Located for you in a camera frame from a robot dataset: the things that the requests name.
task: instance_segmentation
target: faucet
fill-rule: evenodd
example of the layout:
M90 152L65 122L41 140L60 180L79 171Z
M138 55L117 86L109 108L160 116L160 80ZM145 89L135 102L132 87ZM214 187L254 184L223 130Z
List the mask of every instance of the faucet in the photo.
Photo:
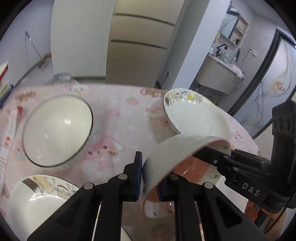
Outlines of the faucet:
M222 44L222 45L220 45L220 46L218 46L216 49L217 49L217 52L216 52L216 56L215 57L220 57L221 56L221 53L219 53L220 52L220 47L223 47L224 46L224 49L225 50L228 50L228 46L226 45L226 44Z

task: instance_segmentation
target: bathroom vanity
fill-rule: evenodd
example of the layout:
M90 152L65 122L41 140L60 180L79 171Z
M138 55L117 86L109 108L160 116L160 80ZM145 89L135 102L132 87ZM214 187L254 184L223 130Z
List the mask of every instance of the bathroom vanity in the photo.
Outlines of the bathroom vanity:
M206 87L230 94L237 83L242 81L236 73L220 59L207 54L195 80Z

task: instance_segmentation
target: frosted glass door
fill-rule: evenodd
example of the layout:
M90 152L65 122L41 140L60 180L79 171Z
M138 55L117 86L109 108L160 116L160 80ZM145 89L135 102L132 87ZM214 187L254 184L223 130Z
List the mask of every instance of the frosted glass door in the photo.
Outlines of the frosted glass door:
M261 82L234 118L254 136L272 118L272 108L284 103L296 84L296 49L281 39L276 55Z

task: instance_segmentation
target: metal screw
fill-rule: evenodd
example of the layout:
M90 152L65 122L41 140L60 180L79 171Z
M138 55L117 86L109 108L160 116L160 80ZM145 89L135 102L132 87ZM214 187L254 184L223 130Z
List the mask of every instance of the metal screw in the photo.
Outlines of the metal screw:
M128 178L128 176L127 176L127 174L121 173L121 174L118 176L118 178L119 178L120 180L125 180L125 179Z
M214 187L214 184L212 184L211 182L205 183L205 188L212 189L213 187Z
M84 187L84 189L89 190L89 189L92 189L93 184L92 183L86 183L86 184L84 184L83 187Z
M179 178L179 176L177 174L170 175L170 179L172 179L172 180L177 180L178 178Z

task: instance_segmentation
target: pink tablecloth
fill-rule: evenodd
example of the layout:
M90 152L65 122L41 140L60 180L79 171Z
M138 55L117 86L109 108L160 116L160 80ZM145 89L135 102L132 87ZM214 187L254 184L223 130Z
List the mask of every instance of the pink tablecloth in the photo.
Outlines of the pink tablecloth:
M52 171L33 165L24 155L21 136L24 123L30 112L43 100L59 95L74 94L85 99L94 114L91 145L87 156L66 171ZM0 139L3 138L9 111L16 104L24 108L17 123L17 132L9 153L5 177L5 192L0 199L0 211L12 227L9 217L9 193L21 178L33 174L49 174L63 178L78 187L86 182L100 184L122 173L126 164L133 162L136 151L149 152L163 140L175 135L163 108L160 90L117 85L64 84L42 86L14 91L0 115ZM259 154L253 139L231 116L222 111L231 129L231 146ZM96 154L107 146L112 154ZM210 166L203 181L219 179L215 167ZM170 240L174 236L173 216L161 220L149 219L140 213L138 203L124 203L122 225L133 241Z

